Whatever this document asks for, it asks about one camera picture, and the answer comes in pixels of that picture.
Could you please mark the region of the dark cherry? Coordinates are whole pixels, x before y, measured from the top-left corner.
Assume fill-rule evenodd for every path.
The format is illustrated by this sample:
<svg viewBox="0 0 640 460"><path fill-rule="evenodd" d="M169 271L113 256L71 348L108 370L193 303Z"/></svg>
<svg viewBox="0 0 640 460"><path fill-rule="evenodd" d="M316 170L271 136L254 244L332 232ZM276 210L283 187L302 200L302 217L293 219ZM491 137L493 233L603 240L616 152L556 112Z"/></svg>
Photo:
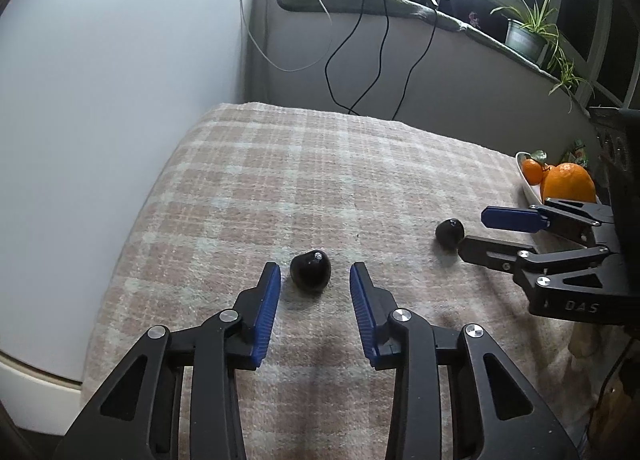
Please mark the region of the dark cherry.
<svg viewBox="0 0 640 460"><path fill-rule="evenodd" d="M439 223L435 229L436 241L449 252L457 250L464 237L464 226L457 218L447 218Z"/></svg>
<svg viewBox="0 0 640 460"><path fill-rule="evenodd" d="M311 250L298 254L290 264L294 286L311 294L320 294L329 284L332 266L326 252Z"/></svg>

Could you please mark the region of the large round orange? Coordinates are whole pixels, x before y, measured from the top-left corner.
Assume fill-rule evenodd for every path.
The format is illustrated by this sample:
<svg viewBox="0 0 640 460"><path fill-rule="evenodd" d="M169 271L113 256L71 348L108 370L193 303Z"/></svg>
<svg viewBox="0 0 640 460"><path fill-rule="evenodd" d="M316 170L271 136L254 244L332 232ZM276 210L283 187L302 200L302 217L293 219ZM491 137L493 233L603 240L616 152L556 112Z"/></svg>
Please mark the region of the large round orange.
<svg viewBox="0 0 640 460"><path fill-rule="evenodd" d="M540 194L542 200L562 199L597 202L596 187L589 173L576 163L561 163L544 173Z"/></svg>

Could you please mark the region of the mandarin with green leaf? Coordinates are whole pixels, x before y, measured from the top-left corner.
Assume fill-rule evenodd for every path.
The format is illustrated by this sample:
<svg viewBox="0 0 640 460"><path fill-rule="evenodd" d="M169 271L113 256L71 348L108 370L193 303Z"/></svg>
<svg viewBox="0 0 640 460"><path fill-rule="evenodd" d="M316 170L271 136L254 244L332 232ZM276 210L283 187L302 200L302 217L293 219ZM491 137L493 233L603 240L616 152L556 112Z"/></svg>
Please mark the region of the mandarin with green leaf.
<svg viewBox="0 0 640 460"><path fill-rule="evenodd" d="M521 171L529 185L540 185L548 168L548 154L544 150L536 150L529 154L521 164Z"/></svg>

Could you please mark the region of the green snack bag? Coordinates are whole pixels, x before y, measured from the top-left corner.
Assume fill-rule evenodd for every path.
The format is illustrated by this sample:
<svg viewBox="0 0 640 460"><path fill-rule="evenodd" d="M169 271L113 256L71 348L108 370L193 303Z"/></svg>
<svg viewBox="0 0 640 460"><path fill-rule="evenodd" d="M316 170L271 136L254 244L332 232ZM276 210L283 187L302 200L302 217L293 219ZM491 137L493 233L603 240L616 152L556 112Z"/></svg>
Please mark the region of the green snack bag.
<svg viewBox="0 0 640 460"><path fill-rule="evenodd" d="M589 159L586 144L581 139L575 139L564 151L561 163L574 163L582 168L588 168Z"/></svg>

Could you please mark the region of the pink plaid tablecloth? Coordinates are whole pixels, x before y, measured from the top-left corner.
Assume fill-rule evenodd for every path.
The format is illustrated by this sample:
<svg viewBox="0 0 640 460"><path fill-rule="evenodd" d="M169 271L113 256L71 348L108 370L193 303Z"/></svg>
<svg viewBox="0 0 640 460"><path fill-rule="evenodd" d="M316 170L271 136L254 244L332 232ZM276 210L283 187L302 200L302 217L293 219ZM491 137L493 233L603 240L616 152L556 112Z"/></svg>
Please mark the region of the pink plaid tablecloth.
<svg viewBox="0 0 640 460"><path fill-rule="evenodd" d="M363 116L264 104L210 110L179 142L122 248L86 356L89 398L153 324L201 324L254 287L267 262L320 249L322 295L282 286L268 355L238 376L252 459L379 459L393 373L363 355L349 269L431 324L484 327L570 434L591 384L570 354L573 325L532 316L505 274L435 241L446 218L481 235L486 206L522 206L512 157Z"/></svg>

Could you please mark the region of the potted spider plant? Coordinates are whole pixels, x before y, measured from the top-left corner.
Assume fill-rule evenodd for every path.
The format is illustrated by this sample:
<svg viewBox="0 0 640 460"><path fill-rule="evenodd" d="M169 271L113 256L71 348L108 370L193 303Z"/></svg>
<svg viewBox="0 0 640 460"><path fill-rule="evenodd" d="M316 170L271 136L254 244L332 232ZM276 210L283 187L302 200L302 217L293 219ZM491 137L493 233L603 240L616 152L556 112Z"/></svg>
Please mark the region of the potted spider plant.
<svg viewBox="0 0 640 460"><path fill-rule="evenodd" d="M506 36L515 35L515 44L506 43L506 46L548 74L553 83L547 96L563 93L568 101L567 112L571 112L578 104L578 92L583 90L593 97L596 91L580 74L575 59L564 48L564 35L552 19L557 11L552 0L533 0L531 3L518 0L517 5L499 4L490 14L506 18Z"/></svg>

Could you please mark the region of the green windowsill cushion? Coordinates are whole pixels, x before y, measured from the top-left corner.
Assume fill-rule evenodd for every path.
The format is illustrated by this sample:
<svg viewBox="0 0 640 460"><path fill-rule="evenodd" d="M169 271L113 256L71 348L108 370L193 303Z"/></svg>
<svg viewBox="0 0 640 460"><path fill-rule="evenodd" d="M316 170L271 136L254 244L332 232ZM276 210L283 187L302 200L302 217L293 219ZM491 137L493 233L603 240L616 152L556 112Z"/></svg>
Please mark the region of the green windowsill cushion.
<svg viewBox="0 0 640 460"><path fill-rule="evenodd" d="M465 34L472 40L496 50L550 79L548 74L506 46L506 43L515 44L514 34L506 36L506 39L500 42L473 27L472 24L444 14L433 5L421 5L408 0L277 0L277 3L288 12L329 12L330 14L360 14L362 12L367 15L419 20L424 24L430 24L448 32Z"/></svg>

